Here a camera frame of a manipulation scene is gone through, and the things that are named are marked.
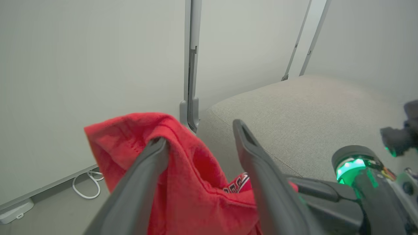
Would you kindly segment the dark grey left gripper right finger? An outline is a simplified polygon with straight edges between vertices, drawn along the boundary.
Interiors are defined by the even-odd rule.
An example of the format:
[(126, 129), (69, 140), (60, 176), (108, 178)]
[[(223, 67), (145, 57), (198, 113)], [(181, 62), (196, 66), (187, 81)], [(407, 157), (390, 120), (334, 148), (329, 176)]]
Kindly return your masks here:
[(322, 235), (323, 228), (246, 124), (233, 121), (239, 161), (249, 174), (264, 235)]

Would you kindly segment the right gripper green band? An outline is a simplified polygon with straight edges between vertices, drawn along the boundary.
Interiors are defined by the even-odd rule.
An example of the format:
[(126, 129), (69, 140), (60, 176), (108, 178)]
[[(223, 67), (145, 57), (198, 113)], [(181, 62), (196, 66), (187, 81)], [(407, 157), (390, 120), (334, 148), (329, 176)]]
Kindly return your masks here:
[(417, 234), (416, 173), (406, 168), (395, 175), (372, 150), (359, 145), (340, 148), (331, 162), (337, 183), (287, 178), (305, 194), (302, 199), (327, 234)]

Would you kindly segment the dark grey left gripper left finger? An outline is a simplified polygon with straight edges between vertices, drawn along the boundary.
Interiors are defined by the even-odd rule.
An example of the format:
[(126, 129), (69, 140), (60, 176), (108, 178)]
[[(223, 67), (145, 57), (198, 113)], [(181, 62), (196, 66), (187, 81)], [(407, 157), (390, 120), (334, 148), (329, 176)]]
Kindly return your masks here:
[(146, 235), (158, 178), (168, 161), (167, 140), (152, 139), (119, 181), (85, 235)]

